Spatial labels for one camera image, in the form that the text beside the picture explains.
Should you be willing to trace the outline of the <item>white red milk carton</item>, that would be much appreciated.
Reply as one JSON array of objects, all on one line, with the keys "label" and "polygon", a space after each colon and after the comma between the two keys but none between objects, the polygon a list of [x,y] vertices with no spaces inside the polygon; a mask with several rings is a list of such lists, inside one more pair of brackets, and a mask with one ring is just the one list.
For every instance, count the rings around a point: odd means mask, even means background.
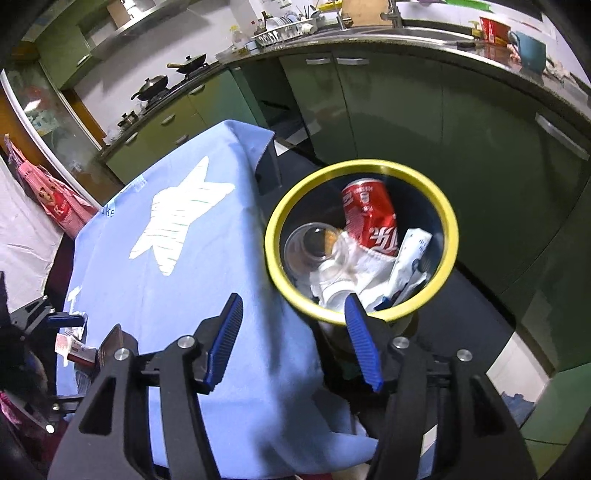
[{"label": "white red milk carton", "polygon": [[85,326],[61,329],[56,334],[54,351],[62,357],[64,365],[73,362],[82,367],[100,369],[123,345],[121,326],[116,324],[97,348],[84,343],[86,330]]}]

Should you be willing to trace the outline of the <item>white paper towel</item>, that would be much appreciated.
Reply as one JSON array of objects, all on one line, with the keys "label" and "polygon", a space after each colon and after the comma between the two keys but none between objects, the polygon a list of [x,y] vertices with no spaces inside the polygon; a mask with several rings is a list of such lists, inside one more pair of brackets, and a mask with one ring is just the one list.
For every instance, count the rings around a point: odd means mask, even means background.
[{"label": "white paper towel", "polygon": [[[375,312],[370,311],[370,304],[384,294],[399,254],[390,257],[369,250],[360,246],[346,233],[339,237],[337,246],[339,257],[325,261],[317,270],[310,273],[311,294],[318,298],[318,304],[322,307],[338,312],[344,310],[346,298],[355,294],[366,311]],[[421,265],[423,257],[411,281],[391,307],[410,299],[431,279],[431,274]]]}]

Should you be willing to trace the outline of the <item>crushed red cola can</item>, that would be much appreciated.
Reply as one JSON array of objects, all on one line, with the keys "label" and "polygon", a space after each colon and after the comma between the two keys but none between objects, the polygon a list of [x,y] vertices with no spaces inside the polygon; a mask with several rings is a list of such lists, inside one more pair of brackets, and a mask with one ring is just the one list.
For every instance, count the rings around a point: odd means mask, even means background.
[{"label": "crushed red cola can", "polygon": [[378,253],[398,255],[398,224],[383,181],[362,178],[342,191],[346,233],[360,246]]}]

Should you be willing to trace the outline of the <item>clear plastic cup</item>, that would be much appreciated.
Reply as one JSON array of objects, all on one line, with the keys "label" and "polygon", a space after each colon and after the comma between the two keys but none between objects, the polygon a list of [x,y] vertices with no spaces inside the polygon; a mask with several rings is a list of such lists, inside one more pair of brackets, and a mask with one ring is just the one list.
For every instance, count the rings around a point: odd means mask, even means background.
[{"label": "clear plastic cup", "polygon": [[327,260],[339,257],[337,243],[342,230],[322,222],[294,229],[283,245],[283,265],[294,278],[304,279]]}]

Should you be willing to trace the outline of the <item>yellow rimmed trash bin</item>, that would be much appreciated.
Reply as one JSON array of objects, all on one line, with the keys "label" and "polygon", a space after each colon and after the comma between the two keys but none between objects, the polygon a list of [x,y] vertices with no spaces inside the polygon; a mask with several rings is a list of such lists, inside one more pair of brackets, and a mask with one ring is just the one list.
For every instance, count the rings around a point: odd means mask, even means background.
[{"label": "yellow rimmed trash bin", "polygon": [[428,205],[435,210],[441,223],[443,251],[430,282],[408,301],[374,314],[376,318],[383,321],[397,322],[423,307],[440,291],[454,268],[460,240],[457,218],[448,198],[432,180],[411,167],[387,160],[358,159],[335,163],[304,177],[283,195],[270,215],[264,235],[267,269],[277,290],[295,310],[311,319],[332,325],[344,326],[346,324],[345,316],[342,313],[318,306],[310,299],[305,298],[290,283],[280,258],[280,234],[290,211],[305,195],[331,180],[355,174],[377,174],[403,181],[421,193]]}]

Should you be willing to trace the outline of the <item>blue star tablecloth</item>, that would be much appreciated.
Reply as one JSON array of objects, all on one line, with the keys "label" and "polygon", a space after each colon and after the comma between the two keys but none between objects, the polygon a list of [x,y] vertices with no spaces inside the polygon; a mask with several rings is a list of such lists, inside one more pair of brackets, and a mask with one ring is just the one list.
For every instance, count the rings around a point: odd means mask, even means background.
[{"label": "blue star tablecloth", "polygon": [[98,346],[115,325],[141,352],[217,315],[243,321],[221,384],[198,403],[221,475],[270,479],[362,464],[377,443],[325,389],[311,325],[270,281],[257,177],[273,132],[223,121],[164,156],[79,232],[67,308]]}]

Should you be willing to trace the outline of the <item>white hanging sheet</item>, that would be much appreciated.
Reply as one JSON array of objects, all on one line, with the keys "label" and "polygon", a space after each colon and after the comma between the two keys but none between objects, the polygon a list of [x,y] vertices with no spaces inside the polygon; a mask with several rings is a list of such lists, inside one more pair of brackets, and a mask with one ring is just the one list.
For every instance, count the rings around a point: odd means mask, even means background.
[{"label": "white hanging sheet", "polygon": [[42,296],[63,237],[37,202],[1,164],[0,268],[10,312]]}]

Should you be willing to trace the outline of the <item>pink checkered apron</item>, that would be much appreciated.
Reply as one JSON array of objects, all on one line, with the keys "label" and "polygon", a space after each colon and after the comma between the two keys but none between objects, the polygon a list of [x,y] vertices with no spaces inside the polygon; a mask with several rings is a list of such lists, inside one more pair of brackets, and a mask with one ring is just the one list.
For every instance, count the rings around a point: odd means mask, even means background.
[{"label": "pink checkered apron", "polygon": [[80,230],[98,212],[67,184],[53,177],[44,167],[31,163],[10,139],[4,135],[8,160],[24,189],[28,190],[43,211],[67,234],[75,239]]}]

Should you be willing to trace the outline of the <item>small steel pot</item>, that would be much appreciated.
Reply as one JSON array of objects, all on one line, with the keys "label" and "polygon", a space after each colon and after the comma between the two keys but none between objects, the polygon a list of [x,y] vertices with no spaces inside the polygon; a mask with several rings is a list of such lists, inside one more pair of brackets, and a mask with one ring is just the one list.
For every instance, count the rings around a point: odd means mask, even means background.
[{"label": "small steel pot", "polygon": [[121,119],[117,122],[117,126],[121,130],[126,130],[138,121],[138,116],[134,110],[129,113],[123,113]]}]

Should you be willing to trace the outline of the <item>black wok with lid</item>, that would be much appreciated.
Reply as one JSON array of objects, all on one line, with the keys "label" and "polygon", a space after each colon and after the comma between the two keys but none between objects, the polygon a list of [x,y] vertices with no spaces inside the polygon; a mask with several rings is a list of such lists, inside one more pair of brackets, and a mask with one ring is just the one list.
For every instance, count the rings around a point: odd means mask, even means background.
[{"label": "black wok with lid", "polygon": [[148,101],[165,90],[167,84],[168,77],[166,75],[157,75],[152,78],[146,78],[144,84],[130,97],[130,99]]}]

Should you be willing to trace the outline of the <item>teal mug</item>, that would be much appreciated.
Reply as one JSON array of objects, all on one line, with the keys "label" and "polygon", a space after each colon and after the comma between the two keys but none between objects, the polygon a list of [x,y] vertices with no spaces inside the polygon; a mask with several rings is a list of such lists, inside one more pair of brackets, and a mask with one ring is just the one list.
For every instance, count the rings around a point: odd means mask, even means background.
[{"label": "teal mug", "polygon": [[542,74],[546,68],[546,45],[519,31],[509,31],[509,40],[515,46],[523,67],[536,74]]}]

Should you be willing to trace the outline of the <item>stainless steel sink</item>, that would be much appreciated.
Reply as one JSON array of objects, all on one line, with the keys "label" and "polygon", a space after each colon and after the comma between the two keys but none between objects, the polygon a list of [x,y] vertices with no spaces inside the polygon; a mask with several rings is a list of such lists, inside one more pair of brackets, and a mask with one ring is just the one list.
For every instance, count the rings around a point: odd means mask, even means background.
[{"label": "stainless steel sink", "polygon": [[347,30],[335,29],[315,33],[315,38],[353,38],[360,36],[397,37],[435,43],[469,42],[474,40],[471,35],[424,27],[362,26]]}]

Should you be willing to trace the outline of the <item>stainless range hood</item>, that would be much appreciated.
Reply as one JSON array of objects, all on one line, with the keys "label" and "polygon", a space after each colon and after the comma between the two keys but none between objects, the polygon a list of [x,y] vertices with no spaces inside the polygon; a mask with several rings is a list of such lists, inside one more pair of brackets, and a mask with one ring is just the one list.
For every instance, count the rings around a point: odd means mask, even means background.
[{"label": "stainless range hood", "polygon": [[141,12],[137,17],[112,32],[107,39],[133,37],[157,26],[160,22],[185,11],[190,6],[189,0],[157,1],[154,7]]}]

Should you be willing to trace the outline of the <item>white dish rack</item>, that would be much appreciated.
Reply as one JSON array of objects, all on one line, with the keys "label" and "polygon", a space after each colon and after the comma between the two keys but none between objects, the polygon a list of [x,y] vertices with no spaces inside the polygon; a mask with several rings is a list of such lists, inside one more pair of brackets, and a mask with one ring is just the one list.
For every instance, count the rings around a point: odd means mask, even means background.
[{"label": "white dish rack", "polygon": [[318,31],[318,17],[290,15],[267,17],[263,20],[263,29],[252,37],[260,48],[270,47],[290,40],[308,36]]}]

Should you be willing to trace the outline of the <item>wooden cutting board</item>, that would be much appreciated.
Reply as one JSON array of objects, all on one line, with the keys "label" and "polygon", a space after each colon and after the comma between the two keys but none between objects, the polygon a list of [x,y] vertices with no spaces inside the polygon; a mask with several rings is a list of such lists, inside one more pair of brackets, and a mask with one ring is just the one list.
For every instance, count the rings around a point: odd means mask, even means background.
[{"label": "wooden cutting board", "polygon": [[388,11],[387,0],[344,0],[342,14],[353,20],[355,26],[389,25],[390,20],[383,20],[382,13]]}]

